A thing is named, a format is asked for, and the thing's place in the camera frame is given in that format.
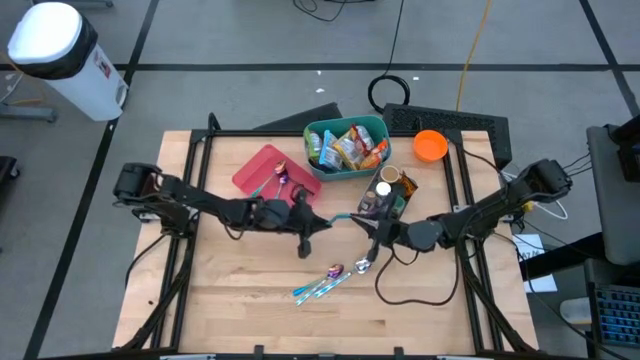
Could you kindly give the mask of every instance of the gray floor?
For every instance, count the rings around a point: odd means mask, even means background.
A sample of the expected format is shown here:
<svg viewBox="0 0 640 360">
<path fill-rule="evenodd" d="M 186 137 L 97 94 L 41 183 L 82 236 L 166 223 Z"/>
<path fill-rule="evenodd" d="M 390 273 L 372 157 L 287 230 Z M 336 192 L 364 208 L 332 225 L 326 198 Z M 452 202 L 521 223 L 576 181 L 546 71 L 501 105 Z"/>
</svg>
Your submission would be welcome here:
<svg viewBox="0 0 640 360">
<path fill-rule="evenodd" d="M 28 8 L 27 1 L 0 5 L 0 42 Z M 636 1 L 591 1 L 620 63 L 640 63 L 633 14 Z M 100 34 L 114 63 L 129 61 L 149 0 L 115 1 L 115 7 L 78 6 Z M 328 16 L 336 5 L 319 4 Z M 462 63 L 483 10 L 473 0 L 406 0 L 395 62 Z M 334 23 L 299 13 L 289 0 L 161 0 L 140 62 L 192 64 L 384 63 L 388 60 L 399 1 L 347 5 Z M 474 63 L 606 64 L 577 1 L 495 0 Z M 0 89 L 11 83 L 0 73 Z M 138 71 L 87 214 L 80 242 L 41 356 L 106 351 L 123 296 L 124 272 L 132 259 L 139 224 L 114 209 L 110 192 L 124 162 L 154 162 L 166 130 L 204 127 L 214 111 L 224 128 L 257 125 L 335 101 L 345 116 L 370 114 L 369 81 L 379 71 Z M 455 71 L 399 71 L 411 85 L 412 104 L 453 109 Z M 640 92 L 640 74 L 625 73 Z M 15 99 L 31 97 L 25 81 Z M 401 101 L 392 84 L 376 99 Z M 47 88 L 60 112 L 54 124 L 0 121 L 0 154 L 20 160 L 0 213 L 0 355 L 24 354 L 65 243 L 104 130 Z M 619 124 L 631 115 L 606 72 L 471 72 L 462 110 L 509 118 L 514 165 L 549 157 L 568 163 L 586 154 L 585 129 Z M 529 220 L 567 241 L 599 229 L 593 180 L 575 179 L 563 199 L 570 219 L 534 212 Z M 548 244 L 552 239 L 543 237 Z M 544 299 L 557 305 L 584 295 L 581 270 L 558 274 L 560 292 Z M 530 301 L 541 348 L 584 355 L 584 341 Z"/>
</svg>

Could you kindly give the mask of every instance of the wooden tabletop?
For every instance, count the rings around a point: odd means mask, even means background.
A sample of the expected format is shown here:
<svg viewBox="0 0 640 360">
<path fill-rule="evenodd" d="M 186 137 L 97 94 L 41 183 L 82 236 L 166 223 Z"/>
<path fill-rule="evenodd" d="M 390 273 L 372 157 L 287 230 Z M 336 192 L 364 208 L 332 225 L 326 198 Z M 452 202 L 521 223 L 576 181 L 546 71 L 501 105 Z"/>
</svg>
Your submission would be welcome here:
<svg viewBox="0 0 640 360">
<path fill-rule="evenodd" d="M 187 131 L 165 133 L 158 157 L 165 173 L 182 175 L 189 136 Z M 467 151 L 493 159 L 485 132 L 463 132 L 463 139 Z M 302 138 L 216 137 L 206 190 L 225 198 L 246 197 L 231 177 L 265 144 L 274 145 L 298 164 L 306 164 Z M 418 161 L 412 153 L 412 138 L 393 138 L 392 148 L 390 164 L 405 170 L 419 185 L 402 220 L 417 221 L 449 212 L 442 162 Z M 464 204 L 455 148 L 450 151 L 459 201 Z M 469 156 L 467 163 L 475 199 L 499 188 L 491 167 Z M 369 180 L 323 183 L 322 194 L 313 204 L 314 212 L 325 218 L 353 212 Z M 159 230 L 159 224 L 142 225 L 136 252 L 155 240 Z M 500 225 L 497 231 L 511 236 L 506 225 Z M 129 340 L 157 303 L 168 243 L 145 256 L 132 271 L 114 346 Z M 292 289 L 320 277 L 331 264 L 350 268 L 366 254 L 371 241 L 352 222 L 338 221 L 333 229 L 311 238 L 313 252 L 307 259 L 297 257 L 297 244 L 296 236 L 264 233 L 245 233 L 241 240 L 234 241 L 216 218 L 202 216 L 180 352 L 252 353 L 254 346 L 261 344 L 267 353 L 287 354 L 391 354 L 396 346 L 404 347 L 406 354 L 474 353 L 462 280 L 452 301 L 442 307 L 386 305 L 373 290 L 375 275 L 389 256 L 383 248 L 368 273 L 354 275 L 323 298 L 296 307 Z M 412 258 L 411 251 L 397 248 L 401 258 Z M 537 347 L 513 245 L 493 236 L 487 240 L 485 251 L 496 304 L 523 339 Z M 392 262 L 381 279 L 380 290 L 390 300 L 439 301 L 451 291 L 454 274 L 453 249 L 437 248 L 422 254 L 409 267 Z M 490 349 L 486 313 L 478 304 L 485 347 Z M 169 343 L 174 312 L 172 306 L 167 313 L 163 345 Z"/>
</svg>

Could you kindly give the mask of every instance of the orange cup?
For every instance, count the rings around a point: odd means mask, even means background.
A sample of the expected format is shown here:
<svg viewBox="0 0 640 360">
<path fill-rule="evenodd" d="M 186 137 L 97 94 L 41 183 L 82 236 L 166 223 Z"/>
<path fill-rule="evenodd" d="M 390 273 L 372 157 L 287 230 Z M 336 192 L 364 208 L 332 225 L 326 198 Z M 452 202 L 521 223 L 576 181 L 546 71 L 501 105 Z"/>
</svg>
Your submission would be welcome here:
<svg viewBox="0 0 640 360">
<path fill-rule="evenodd" d="M 449 151 L 447 139 L 437 131 L 423 130 L 413 138 L 413 152 L 424 162 L 442 159 Z"/>
</svg>

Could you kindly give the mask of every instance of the black keyboard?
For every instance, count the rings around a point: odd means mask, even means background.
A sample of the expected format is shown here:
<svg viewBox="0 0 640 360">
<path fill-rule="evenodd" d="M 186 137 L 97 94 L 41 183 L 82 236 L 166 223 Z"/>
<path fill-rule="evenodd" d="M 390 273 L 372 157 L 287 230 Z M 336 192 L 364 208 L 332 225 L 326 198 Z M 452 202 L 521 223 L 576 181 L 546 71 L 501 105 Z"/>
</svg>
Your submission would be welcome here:
<svg viewBox="0 0 640 360">
<path fill-rule="evenodd" d="M 640 288 L 594 284 L 589 295 L 598 340 L 640 348 Z"/>
<path fill-rule="evenodd" d="M 498 168 L 511 162 L 511 139 L 507 118 L 418 106 L 387 104 L 383 120 L 391 130 L 484 130 Z"/>
</svg>

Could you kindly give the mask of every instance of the snack bag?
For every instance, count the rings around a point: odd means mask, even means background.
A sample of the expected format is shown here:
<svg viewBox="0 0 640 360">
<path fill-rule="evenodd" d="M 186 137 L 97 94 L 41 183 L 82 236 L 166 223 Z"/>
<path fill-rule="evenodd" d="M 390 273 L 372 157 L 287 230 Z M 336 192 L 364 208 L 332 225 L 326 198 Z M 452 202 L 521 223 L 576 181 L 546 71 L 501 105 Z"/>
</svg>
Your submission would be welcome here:
<svg viewBox="0 0 640 360">
<path fill-rule="evenodd" d="M 402 186 L 404 186 L 404 199 L 406 201 L 409 201 L 409 199 L 411 198 L 411 195 L 413 195 L 414 192 L 416 192 L 416 190 L 418 190 L 418 184 L 416 184 L 415 181 L 413 181 L 410 177 L 407 176 L 407 174 L 403 171 L 400 174 L 400 180 L 399 180 L 400 184 L 402 184 Z"/>
<path fill-rule="evenodd" d="M 378 144 L 378 146 L 373 148 L 366 158 L 364 158 L 360 164 L 360 169 L 375 169 L 378 167 L 384 159 L 387 149 L 389 149 L 389 142 L 387 142 L 387 139 L 384 139 L 380 144 Z"/>
<path fill-rule="evenodd" d="M 351 139 L 349 131 L 333 144 L 333 148 L 342 156 L 342 161 L 351 170 L 359 170 L 364 155 L 356 148 L 356 143 Z"/>
<path fill-rule="evenodd" d="M 312 163 L 317 164 L 318 158 L 320 157 L 320 151 L 322 150 L 322 140 L 320 140 L 320 135 L 314 131 L 305 129 L 303 137 L 307 157 Z"/>
<path fill-rule="evenodd" d="M 320 165 L 334 171 L 342 169 L 342 158 L 332 147 L 336 141 L 338 141 L 338 139 L 329 130 L 325 130 L 324 142 L 322 143 L 322 149 L 320 150 L 320 157 L 318 159 Z"/>
<path fill-rule="evenodd" d="M 358 151 L 364 154 L 364 156 L 368 156 L 376 146 L 367 128 L 362 125 L 351 125 L 351 138 L 356 143 Z"/>
</svg>

